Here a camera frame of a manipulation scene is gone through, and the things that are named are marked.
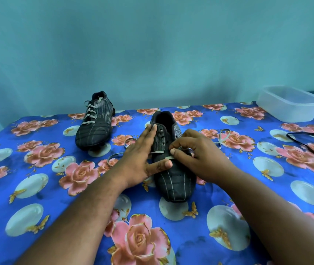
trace wall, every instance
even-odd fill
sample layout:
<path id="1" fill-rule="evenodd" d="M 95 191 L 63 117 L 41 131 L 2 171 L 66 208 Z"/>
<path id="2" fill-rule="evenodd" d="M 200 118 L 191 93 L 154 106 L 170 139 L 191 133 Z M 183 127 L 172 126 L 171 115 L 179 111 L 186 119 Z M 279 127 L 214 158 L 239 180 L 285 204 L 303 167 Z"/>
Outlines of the wall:
<path id="1" fill-rule="evenodd" d="M 314 0 L 0 0 L 0 122 L 314 90 Z"/>

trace hand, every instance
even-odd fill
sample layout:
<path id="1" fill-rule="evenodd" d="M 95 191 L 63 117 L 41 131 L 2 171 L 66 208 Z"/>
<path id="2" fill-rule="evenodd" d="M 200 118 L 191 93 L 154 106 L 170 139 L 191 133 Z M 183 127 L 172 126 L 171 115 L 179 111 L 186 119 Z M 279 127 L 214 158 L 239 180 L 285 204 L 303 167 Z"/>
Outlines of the hand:
<path id="1" fill-rule="evenodd" d="M 194 158 L 178 150 L 180 146 L 191 148 Z M 207 182 L 218 184 L 219 180 L 237 169 L 211 139 L 192 129 L 187 129 L 169 146 L 169 150 L 175 159 Z"/>
<path id="2" fill-rule="evenodd" d="M 125 189 L 141 183 L 155 173 L 172 167 L 170 160 L 160 160 L 153 164 L 147 163 L 156 131 L 157 125 L 153 127 L 150 124 L 147 125 L 137 141 L 129 145 L 123 157 L 108 171 L 111 176 L 114 173 L 114 176 L 119 178 Z"/>

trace floral tablecloth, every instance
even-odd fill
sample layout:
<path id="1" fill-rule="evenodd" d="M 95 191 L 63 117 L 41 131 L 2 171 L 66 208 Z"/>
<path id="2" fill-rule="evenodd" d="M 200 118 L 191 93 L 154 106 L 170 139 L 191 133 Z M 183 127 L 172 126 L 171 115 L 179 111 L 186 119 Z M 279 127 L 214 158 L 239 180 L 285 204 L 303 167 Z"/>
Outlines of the floral tablecloth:
<path id="1" fill-rule="evenodd" d="M 124 151 L 126 139 L 136 138 L 156 110 L 117 112 L 112 138 L 99 151 L 75 146 L 83 113 L 23 117 L 1 131 L 0 264 L 12 264 L 77 194 L 104 176 L 108 156 Z M 253 102 L 160 110 L 171 111 L 182 131 L 195 129 L 214 141 L 221 129 L 231 129 L 222 143 L 225 155 L 314 219 L 314 155 L 286 137 L 290 131 L 314 132 L 314 120 L 282 123 Z M 314 149 L 314 137 L 297 139 Z M 119 196 L 95 263 L 265 265 L 270 260 L 218 186 L 198 179 L 190 200 L 173 204 L 149 178 Z"/>

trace plastic container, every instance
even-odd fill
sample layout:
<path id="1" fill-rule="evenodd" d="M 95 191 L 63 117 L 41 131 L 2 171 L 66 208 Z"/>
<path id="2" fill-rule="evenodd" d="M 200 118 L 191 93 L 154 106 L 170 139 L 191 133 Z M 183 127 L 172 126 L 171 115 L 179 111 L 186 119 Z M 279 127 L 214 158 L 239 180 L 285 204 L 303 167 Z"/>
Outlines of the plastic container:
<path id="1" fill-rule="evenodd" d="M 263 87 L 257 105 L 286 123 L 307 122 L 314 118 L 314 94 L 293 87 Z"/>

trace person's left hand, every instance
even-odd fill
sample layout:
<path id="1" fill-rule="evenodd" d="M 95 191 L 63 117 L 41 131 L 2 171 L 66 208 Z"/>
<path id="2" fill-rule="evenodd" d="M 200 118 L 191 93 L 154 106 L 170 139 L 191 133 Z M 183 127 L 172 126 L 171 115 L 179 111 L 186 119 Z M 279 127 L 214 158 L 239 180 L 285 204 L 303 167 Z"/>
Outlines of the person's left hand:
<path id="1" fill-rule="evenodd" d="M 128 146 L 123 157 L 109 170 L 109 176 L 119 178 L 125 188 L 130 188 L 155 173 L 170 169 L 171 160 L 147 163 L 156 131 L 157 125 L 147 125 L 137 141 Z"/>

